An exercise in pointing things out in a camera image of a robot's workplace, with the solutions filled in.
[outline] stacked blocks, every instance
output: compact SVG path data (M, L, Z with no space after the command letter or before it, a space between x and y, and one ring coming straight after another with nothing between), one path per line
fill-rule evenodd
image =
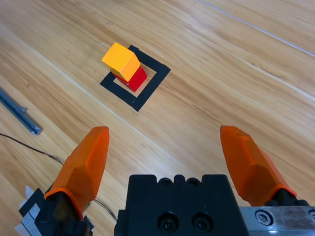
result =
M102 61L116 78L133 92L136 92L147 78L134 52L118 43L113 44Z

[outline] wood grain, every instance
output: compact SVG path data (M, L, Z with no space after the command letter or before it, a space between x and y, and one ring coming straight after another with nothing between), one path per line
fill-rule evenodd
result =
M101 58L114 42L172 69L138 113L99 85L108 73ZM64 160L92 127L109 126L98 196L117 213L131 174L228 175L219 129L236 125L314 204L313 64L312 56L195 0L1 0L0 86L44 132L30 135L4 107L0 131ZM25 186L47 188L60 166L9 140L0 144L10 166L1 178L12 185L1 186L0 203L12 215L2 222L13 232ZM106 211L92 205L87 214L96 235L112 235Z
M315 54L313 0L203 0Z

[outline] black wire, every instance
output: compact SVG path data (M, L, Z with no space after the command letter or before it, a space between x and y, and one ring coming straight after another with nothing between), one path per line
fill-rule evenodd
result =
M7 137L7 138L9 138L9 139L12 139L13 141L16 141L17 143L19 143L19 144L21 144L21 145L23 145L23 146L25 146L25 147L27 147L27 148L30 148L30 149L32 149L33 151L37 151L37 152L39 152L39 153L41 153L41 154L44 154L44 155L46 155L46 156L49 156L49 157L52 158L53 160L55 160L55 161L59 162L61 165L63 165L63 162L62 162L58 157L56 157L56 156L53 156L53 155L50 155L50 154L48 154L48 153L46 153L46 152L44 152L44 151L40 151L40 150L38 150L38 149L35 149L35 148L33 148L33 147L31 147L31 146L29 146L29 145L27 145L27 144L24 144L24 143L22 143L21 141L18 141L18 140L16 140L15 138L12 138L12 137L10 137L10 136L8 136L8 135L2 134L2 133L0 133L0 135L1 135L1 136L4 136L4 137Z
M37 152L39 152L39 153L41 153L41 154L44 154L44 155L46 155L46 156L49 156L49 157L52 158L53 160L55 160L55 161L57 161L58 163L60 163L61 165L63 165L63 162L62 162L58 157L56 157L56 156L53 156L53 155L50 155L50 154L48 154L48 153L46 153L46 152L44 152L44 151L40 151L40 150L38 150L38 149L35 149L35 148L33 148L33 147L31 147L31 146L29 146L29 145L27 145L27 144L25 144L25 143L22 143L21 141L16 140L15 138L12 138L12 137L10 137L10 136L8 136L8 135L6 135L6 134L0 133L0 135L1 135L1 136L4 136L4 137L6 137L6 138L9 138L9 139L11 139L11 140L13 140L13 141L16 141L17 143L19 143L19 144L21 144L21 145L23 145L23 146L25 146L25 147L27 147L27 148L30 148L30 149L32 149L33 151L37 151ZM97 198L95 198L93 201L96 202L97 204L99 204L101 207L103 207L103 208L112 216L112 218L113 218L115 221L117 221L116 215L114 214L114 212L112 211L112 209L111 209L107 204L105 204L104 202L102 202L100 199L97 199Z
M112 216L112 218L117 221L117 217L114 214L114 212L111 210L111 208L109 208L109 206L107 204L105 204L104 202L102 202L100 199L95 198L93 200L94 202L96 202L97 204L99 204L101 207L103 207L105 210L107 210L107 212Z

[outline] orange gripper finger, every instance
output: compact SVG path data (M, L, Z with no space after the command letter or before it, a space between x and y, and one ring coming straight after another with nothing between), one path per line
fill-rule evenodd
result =
M220 137L228 171L243 200L263 206L281 188L296 196L250 135L234 126L221 126Z
M83 219L84 208L97 196L105 170L108 145L108 127L93 128L67 158L45 198L64 192L78 216Z

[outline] yellow block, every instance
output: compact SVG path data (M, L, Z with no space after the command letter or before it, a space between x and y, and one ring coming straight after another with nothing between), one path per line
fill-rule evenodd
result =
M133 77L134 73L139 69L140 62L134 52L124 46L114 43L103 57L104 62L110 70L125 79L127 82Z

